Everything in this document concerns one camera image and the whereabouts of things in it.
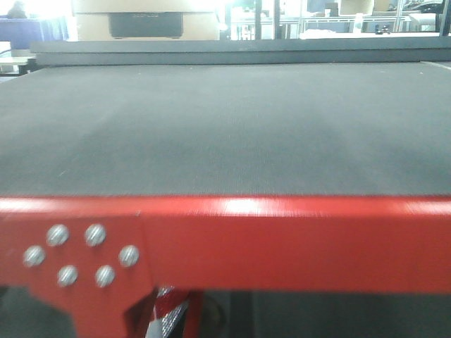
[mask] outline cardboard box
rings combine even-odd
[[[115,39],[111,36],[108,14],[77,14],[78,39],[80,41],[144,40],[173,41],[172,37],[127,37]],[[218,40],[219,23],[215,13],[184,13],[181,40]]]
[[[341,0],[339,1],[339,15],[373,14],[374,0]]]
[[[214,12],[212,0],[74,0],[75,13]]]

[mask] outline red metal frame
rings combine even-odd
[[[70,239],[49,247],[54,224]],[[90,248],[84,232],[101,223],[106,241]],[[140,249],[122,268],[125,245]],[[26,268],[23,253],[45,248]],[[78,281],[60,288],[72,264]],[[96,269],[116,270],[95,285]],[[451,196],[427,197],[73,197],[0,199],[0,284],[25,285],[69,312],[80,337],[142,336],[157,287],[305,292],[451,292]]]

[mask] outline metal bolt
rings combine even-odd
[[[49,246],[59,246],[69,239],[69,229],[62,224],[54,225],[47,231],[47,244]]]
[[[41,265],[45,259],[45,251],[39,245],[33,245],[23,254],[23,264],[29,268]]]
[[[78,278],[77,268],[73,265],[62,267],[58,272],[58,285],[60,287],[68,287],[75,283]]]
[[[97,286],[107,287],[114,281],[115,277],[114,269],[109,265],[103,265],[96,272]]]
[[[140,258],[140,251],[134,245],[124,246],[121,252],[119,253],[119,263],[124,268],[129,268],[134,266],[138,262]]]
[[[104,242],[106,230],[102,224],[93,224],[85,232],[86,244],[88,246],[97,246]]]

